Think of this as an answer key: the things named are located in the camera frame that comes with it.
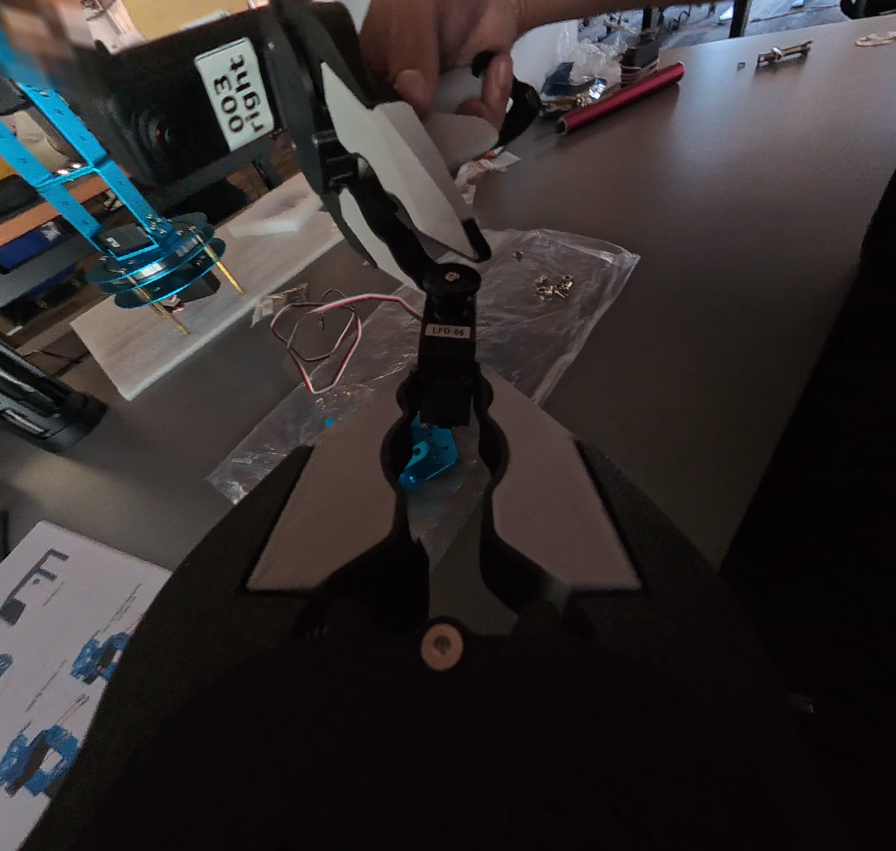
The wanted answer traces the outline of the white foam sheet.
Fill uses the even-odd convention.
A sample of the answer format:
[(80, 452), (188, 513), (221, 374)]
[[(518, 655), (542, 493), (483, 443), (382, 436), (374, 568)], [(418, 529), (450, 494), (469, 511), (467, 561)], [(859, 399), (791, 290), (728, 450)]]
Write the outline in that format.
[(226, 244), (223, 263), (244, 294), (224, 279), (215, 295), (186, 305), (175, 317), (188, 335), (148, 307), (126, 311), (107, 300), (73, 320), (72, 329), (125, 400), (137, 398), (233, 326), (251, 326), (260, 297), (287, 287), (343, 241), (324, 208), (293, 233), (233, 237), (224, 224), (217, 230)]

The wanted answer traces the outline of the large clear plastic bag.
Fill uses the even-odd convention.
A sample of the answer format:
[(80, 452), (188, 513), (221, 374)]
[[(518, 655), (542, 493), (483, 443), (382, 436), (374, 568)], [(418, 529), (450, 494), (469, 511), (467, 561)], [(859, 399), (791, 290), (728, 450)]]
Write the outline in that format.
[[(542, 405), (588, 335), (629, 279), (639, 257), (602, 240), (554, 230), (485, 230), (491, 259), (477, 264), (476, 355), (515, 389)], [(516, 262), (511, 254), (524, 253)], [(536, 280), (574, 278), (566, 300), (541, 301)], [(416, 358), (420, 328), (404, 311), (381, 304), (339, 385), (313, 396), (299, 384), (207, 477), (237, 504), (299, 446), (313, 446), (330, 423), (353, 413), (385, 380)], [(409, 524), (435, 566), (474, 511), (488, 472), (473, 428), (454, 431), (460, 461), (409, 491)]]

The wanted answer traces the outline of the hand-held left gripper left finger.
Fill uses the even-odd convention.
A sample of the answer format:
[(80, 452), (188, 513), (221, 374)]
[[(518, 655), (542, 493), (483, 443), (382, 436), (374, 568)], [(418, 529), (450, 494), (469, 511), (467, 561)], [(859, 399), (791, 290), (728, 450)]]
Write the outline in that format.
[(409, 459), (405, 368), (319, 435), (246, 588), (428, 594), (429, 560), (409, 530), (398, 475)]

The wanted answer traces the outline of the blue metal bracket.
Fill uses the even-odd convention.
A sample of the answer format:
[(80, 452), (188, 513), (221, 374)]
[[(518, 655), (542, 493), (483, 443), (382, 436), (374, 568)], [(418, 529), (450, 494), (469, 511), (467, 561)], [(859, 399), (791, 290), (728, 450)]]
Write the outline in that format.
[(416, 416), (411, 423), (410, 439), (411, 455), (399, 475), (399, 484), (404, 490), (421, 487), (460, 461), (451, 428), (423, 423), (420, 416)]

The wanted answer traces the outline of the pile of small parts bags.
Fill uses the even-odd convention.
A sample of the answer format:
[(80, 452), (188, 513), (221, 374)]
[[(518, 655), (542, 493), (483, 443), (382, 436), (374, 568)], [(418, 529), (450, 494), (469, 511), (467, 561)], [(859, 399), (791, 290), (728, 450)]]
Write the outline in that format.
[(299, 283), (278, 292), (260, 297), (252, 309), (251, 325), (273, 318), (286, 307), (304, 305), (308, 302), (308, 284)]

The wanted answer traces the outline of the dark grey desk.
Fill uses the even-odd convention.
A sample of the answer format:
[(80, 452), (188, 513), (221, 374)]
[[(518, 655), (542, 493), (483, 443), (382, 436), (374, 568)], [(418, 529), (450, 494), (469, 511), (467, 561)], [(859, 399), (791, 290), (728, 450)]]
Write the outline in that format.
[[(676, 90), (569, 137), (534, 127), (485, 176), (494, 229), (641, 260), (546, 400), (719, 565), (821, 355), (894, 169), (894, 17), (697, 46)], [(812, 39), (805, 61), (756, 71)], [(56, 456), (2, 436), (7, 547), (42, 520), (173, 569), (230, 509), (205, 478), (297, 386), (265, 323), (233, 326)]]

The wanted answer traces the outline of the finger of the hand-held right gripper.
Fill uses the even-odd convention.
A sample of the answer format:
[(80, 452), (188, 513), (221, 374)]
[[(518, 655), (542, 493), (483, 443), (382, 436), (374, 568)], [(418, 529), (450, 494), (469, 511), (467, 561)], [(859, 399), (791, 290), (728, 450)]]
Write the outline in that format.
[(321, 73), (337, 138), (373, 169), (413, 227), (472, 262), (489, 259), (472, 210), (414, 109), (400, 100), (365, 106), (329, 64), (321, 64)]
[(452, 290), (452, 282), (445, 278), (446, 267), (429, 255), (417, 231), (400, 217), (397, 204), (376, 178), (348, 180), (340, 191), (340, 212), (378, 269), (424, 292)]

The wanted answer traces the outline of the crumpled clear plastic wrap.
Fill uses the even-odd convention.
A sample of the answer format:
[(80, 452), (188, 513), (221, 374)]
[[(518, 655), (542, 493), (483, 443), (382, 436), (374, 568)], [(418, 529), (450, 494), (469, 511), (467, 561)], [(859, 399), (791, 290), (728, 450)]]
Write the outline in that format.
[(570, 63), (573, 72), (599, 73), (606, 64), (621, 57), (625, 39), (616, 32), (604, 39), (592, 39), (588, 35), (581, 35), (577, 21), (561, 21), (556, 24), (556, 28), (554, 66)]

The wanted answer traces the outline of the printed instruction sheet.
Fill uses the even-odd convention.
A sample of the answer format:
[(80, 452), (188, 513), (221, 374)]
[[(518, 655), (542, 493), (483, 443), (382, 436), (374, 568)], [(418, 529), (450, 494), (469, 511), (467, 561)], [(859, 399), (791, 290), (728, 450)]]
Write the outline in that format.
[(84, 747), (171, 571), (40, 521), (1, 564), (1, 848), (18, 849)]

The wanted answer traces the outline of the blue toy robot arm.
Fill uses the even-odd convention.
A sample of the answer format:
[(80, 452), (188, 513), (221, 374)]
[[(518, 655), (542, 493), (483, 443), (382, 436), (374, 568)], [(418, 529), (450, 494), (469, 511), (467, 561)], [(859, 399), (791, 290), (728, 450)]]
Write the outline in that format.
[[(226, 245), (201, 213), (176, 218), (161, 216), (125, 172), (113, 162), (99, 140), (55, 91), (17, 84), (2, 78), (2, 112), (33, 107), (76, 154), (79, 167), (71, 174), (48, 170), (8, 127), (2, 126), (2, 158), (96, 253), (87, 280), (111, 297), (120, 309), (151, 308), (186, 337), (185, 325), (166, 302), (182, 304), (194, 293), (211, 296), (219, 288), (219, 271), (239, 293), (244, 291), (223, 265)], [(103, 180), (132, 221), (104, 229), (69, 190), (75, 178)]]

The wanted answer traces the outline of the person's right hand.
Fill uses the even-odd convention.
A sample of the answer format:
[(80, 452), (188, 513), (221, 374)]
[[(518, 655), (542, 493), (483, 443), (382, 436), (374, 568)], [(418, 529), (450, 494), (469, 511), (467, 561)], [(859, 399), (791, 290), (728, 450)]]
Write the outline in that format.
[(360, 31), (364, 57), (421, 118), (442, 74), (491, 60), (476, 98), (457, 112), (503, 126), (511, 96), (511, 49), (527, 29), (527, 0), (371, 0)]

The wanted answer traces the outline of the white foam cutout block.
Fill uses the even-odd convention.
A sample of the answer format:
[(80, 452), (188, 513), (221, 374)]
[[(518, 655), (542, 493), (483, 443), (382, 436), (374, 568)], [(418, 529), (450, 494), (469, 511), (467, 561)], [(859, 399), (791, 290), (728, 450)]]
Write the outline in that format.
[(296, 174), (230, 218), (224, 229), (233, 237), (263, 237), (298, 232), (322, 201), (302, 174)]

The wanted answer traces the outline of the clear packet of dark parts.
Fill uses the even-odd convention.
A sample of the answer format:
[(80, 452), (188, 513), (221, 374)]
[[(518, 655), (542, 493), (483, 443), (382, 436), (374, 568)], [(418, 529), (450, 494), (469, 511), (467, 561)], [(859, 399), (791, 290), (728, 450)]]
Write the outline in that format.
[(542, 114), (562, 115), (578, 107), (596, 103), (610, 88), (607, 81), (600, 77), (587, 76), (583, 81), (575, 83), (573, 67), (573, 62), (560, 62), (545, 77), (540, 90)]

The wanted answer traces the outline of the small silver tool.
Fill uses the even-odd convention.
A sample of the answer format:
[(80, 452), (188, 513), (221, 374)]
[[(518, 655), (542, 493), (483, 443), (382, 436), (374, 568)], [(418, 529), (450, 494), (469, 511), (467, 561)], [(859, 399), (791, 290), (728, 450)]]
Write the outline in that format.
[(785, 47), (773, 47), (761, 52), (756, 58), (756, 71), (777, 69), (782, 64), (805, 61), (812, 50), (813, 40), (809, 39), (801, 43)]

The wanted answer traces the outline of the black ribbed cylinder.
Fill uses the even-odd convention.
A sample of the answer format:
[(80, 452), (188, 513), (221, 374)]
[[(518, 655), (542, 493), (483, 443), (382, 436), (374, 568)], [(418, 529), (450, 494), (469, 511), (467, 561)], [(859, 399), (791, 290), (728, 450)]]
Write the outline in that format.
[(1, 342), (1, 426), (50, 453), (63, 453), (88, 436), (106, 404), (76, 391)]

